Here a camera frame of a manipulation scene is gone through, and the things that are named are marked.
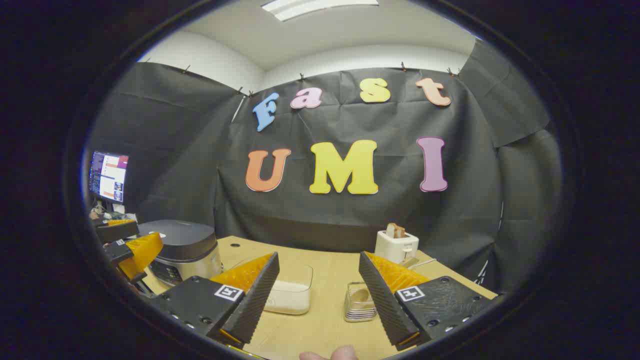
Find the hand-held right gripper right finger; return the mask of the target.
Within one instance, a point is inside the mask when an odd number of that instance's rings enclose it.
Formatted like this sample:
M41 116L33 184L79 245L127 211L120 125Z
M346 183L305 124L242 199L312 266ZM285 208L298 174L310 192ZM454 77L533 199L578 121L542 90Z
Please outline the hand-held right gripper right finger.
M358 271L398 351L450 335L496 298L454 276L428 278L368 251L359 254Z

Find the white rice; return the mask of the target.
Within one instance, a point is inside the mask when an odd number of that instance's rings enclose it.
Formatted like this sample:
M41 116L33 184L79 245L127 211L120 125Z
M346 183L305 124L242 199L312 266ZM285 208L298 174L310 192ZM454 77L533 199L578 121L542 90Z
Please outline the white rice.
M264 310L297 316L306 314L310 307L310 285L277 280L270 290Z

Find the ceiling light panel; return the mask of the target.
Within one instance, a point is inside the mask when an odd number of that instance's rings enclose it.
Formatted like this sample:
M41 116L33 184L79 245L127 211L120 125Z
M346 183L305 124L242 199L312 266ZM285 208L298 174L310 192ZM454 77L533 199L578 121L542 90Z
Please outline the ceiling light panel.
M281 22L313 12L352 6L378 6L378 0L272 0L261 6Z

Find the white side table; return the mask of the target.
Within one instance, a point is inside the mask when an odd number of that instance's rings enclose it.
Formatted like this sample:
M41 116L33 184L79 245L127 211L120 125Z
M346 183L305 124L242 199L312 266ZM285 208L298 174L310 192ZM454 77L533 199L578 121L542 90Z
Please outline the white side table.
M93 202L88 216L95 224L106 224L109 221L138 221L134 213L125 213L123 205L101 199Z

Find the white toaster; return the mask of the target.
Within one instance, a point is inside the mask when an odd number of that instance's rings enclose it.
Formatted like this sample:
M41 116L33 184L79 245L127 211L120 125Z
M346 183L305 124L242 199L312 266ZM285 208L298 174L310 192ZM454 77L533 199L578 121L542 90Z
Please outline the white toaster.
M419 248L418 237L405 233L405 237L393 238L386 230L376 234L374 254L395 264L400 264L407 257L416 256Z

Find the clear chopstick holder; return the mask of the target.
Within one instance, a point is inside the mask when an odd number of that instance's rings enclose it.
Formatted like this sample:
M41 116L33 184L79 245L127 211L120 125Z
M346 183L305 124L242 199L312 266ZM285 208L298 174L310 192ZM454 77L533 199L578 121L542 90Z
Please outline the clear chopstick holder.
M378 314L371 293L371 301L364 303L363 306L359 306L356 303L351 303L349 289L350 287L357 287L358 285L367 287L365 282L350 282L347 284L345 300L343 304L343 318L346 322L370 321L374 319Z

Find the computer monitor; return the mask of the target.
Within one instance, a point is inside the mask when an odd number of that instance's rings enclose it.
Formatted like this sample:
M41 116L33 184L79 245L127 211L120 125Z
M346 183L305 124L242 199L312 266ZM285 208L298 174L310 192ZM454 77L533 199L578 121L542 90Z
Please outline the computer monitor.
M120 153L94 151L88 180L90 193L99 199L122 205L129 159L128 155Z

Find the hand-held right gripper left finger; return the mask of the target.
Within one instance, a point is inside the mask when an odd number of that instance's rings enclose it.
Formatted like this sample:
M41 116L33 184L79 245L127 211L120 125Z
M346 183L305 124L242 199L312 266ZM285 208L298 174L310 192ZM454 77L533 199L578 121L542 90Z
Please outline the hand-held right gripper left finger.
M149 304L187 330L242 349L252 340L280 269L272 251L211 279L191 276Z

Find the clear plastic rice container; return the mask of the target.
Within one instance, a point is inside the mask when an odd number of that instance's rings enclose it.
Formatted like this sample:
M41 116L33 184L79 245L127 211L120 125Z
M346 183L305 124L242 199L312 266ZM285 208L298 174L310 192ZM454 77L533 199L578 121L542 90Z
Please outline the clear plastic rice container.
M292 283L308 284L311 289L311 285L313 284L313 276L314 276L313 267L309 265L286 263L279 267L279 274L275 282L288 281ZM269 311L265 311L265 305L263 306L263 312L269 312Z

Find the silver black rice cooker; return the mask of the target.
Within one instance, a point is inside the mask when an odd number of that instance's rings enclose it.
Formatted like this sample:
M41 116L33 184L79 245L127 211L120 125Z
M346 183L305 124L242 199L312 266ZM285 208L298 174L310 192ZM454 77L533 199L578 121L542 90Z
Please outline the silver black rice cooker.
M214 227L178 219L158 219L138 225L140 235L158 233L163 247L149 269L174 286L192 276L211 279L223 272Z

